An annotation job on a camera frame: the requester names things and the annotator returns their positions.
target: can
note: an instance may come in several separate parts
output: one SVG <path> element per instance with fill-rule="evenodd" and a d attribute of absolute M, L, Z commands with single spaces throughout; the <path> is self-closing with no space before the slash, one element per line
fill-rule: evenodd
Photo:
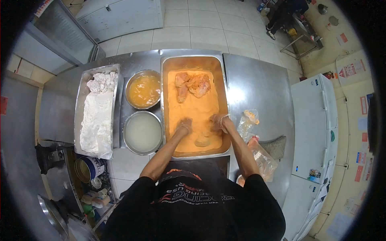
<path fill-rule="evenodd" d="M 96 157 L 83 156 L 75 161 L 75 173 L 84 183 L 104 173 L 105 167 L 105 162 Z"/>

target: chest freezer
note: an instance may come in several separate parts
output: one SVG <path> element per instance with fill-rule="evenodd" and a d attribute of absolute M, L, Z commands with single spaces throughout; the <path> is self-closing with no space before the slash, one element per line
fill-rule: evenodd
<path fill-rule="evenodd" d="M 322 184 L 336 156 L 338 114 L 332 83 L 324 75 L 291 86 L 295 112 L 292 174 Z"/>

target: hand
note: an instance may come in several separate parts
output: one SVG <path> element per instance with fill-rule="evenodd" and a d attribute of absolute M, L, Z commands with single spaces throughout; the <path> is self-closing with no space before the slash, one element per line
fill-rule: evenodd
<path fill-rule="evenodd" d="M 192 132 L 192 119 L 191 118 L 183 118 L 179 121 L 176 132 L 183 131 L 186 135 L 189 135 Z"/>
<path fill-rule="evenodd" d="M 228 118 L 229 114 L 214 114 L 212 115 L 209 120 L 213 122 L 213 129 L 214 130 L 222 130 L 225 133 L 228 133 L 223 125 L 224 118 Z"/>

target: black t-shirt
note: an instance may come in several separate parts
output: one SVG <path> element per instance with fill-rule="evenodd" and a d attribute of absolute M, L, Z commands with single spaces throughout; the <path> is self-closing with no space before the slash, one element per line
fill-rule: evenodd
<path fill-rule="evenodd" d="M 155 186 L 141 177 L 109 217 L 102 240 L 280 240 L 281 208 L 260 175 L 244 187 L 221 177 L 217 190 L 192 177 Z"/>

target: refrigerator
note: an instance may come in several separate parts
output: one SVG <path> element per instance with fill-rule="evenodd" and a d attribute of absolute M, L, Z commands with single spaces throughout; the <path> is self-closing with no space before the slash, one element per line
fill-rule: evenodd
<path fill-rule="evenodd" d="M 338 149 L 334 87 L 318 74 L 291 86 L 295 112 L 292 175 L 282 208 L 282 240 L 300 240 L 311 229 L 327 195 Z"/>

